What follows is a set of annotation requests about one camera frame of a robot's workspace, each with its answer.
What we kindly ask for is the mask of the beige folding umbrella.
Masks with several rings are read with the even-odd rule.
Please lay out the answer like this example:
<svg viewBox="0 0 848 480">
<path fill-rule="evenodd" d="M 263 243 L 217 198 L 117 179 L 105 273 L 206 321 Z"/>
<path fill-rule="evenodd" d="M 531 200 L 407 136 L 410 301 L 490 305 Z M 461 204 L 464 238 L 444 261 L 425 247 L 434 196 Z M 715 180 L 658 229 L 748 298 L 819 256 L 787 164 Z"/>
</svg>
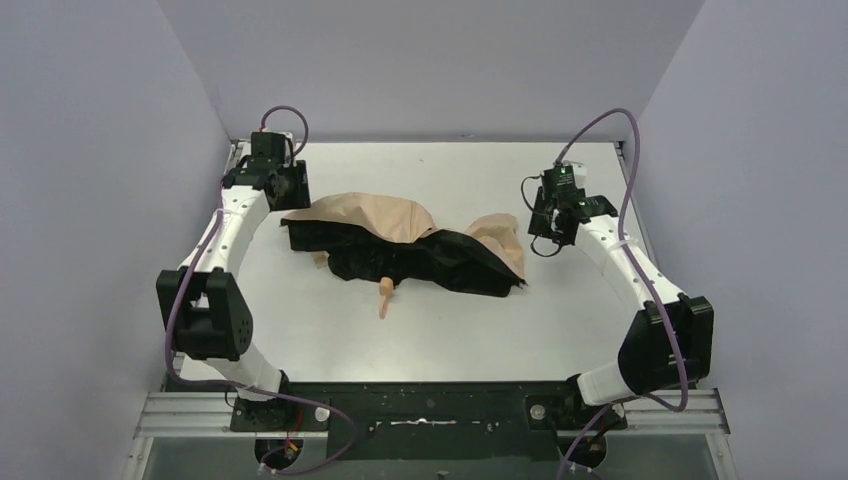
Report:
<svg viewBox="0 0 848 480">
<path fill-rule="evenodd" d="M 511 214 L 484 215 L 457 231 L 438 227 L 414 200 L 348 192 L 292 211 L 280 224 L 292 250 L 312 254 L 336 277 L 378 284 L 379 316 L 385 316 L 394 289 L 408 279 L 498 298 L 527 283 Z"/>
</svg>

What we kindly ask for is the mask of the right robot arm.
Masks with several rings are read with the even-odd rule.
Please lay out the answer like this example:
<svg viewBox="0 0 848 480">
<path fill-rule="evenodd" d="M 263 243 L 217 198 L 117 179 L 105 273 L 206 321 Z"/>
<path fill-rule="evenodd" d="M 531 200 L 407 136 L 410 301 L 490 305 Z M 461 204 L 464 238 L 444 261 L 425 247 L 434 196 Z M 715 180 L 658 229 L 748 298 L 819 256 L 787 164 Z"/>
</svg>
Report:
<svg viewBox="0 0 848 480">
<path fill-rule="evenodd" d="M 711 303 L 688 295 L 659 271 L 624 230 L 616 207 L 602 195 L 586 193 L 578 165 L 555 165 L 537 178 L 529 235 L 579 249 L 632 315 L 614 359 L 577 376 L 583 403 L 600 406 L 649 396 L 707 377 L 715 317 Z"/>
</svg>

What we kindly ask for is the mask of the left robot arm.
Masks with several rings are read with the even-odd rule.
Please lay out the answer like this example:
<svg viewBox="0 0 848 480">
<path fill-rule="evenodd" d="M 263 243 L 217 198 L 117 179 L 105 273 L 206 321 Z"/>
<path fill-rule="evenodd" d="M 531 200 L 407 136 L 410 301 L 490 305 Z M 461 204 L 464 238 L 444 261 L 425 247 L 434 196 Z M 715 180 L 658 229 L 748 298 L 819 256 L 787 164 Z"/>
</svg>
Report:
<svg viewBox="0 0 848 480">
<path fill-rule="evenodd" d="M 287 378 L 253 341 L 253 316 L 237 276 L 270 213 L 309 206 L 308 177 L 291 134 L 255 132 L 249 147 L 219 180 L 212 217 L 197 245 L 179 267 L 161 271 L 156 279 L 165 368 L 180 381 L 174 360 L 182 353 L 221 376 L 196 380 L 196 387 L 231 387 L 251 402 L 286 401 Z"/>
</svg>

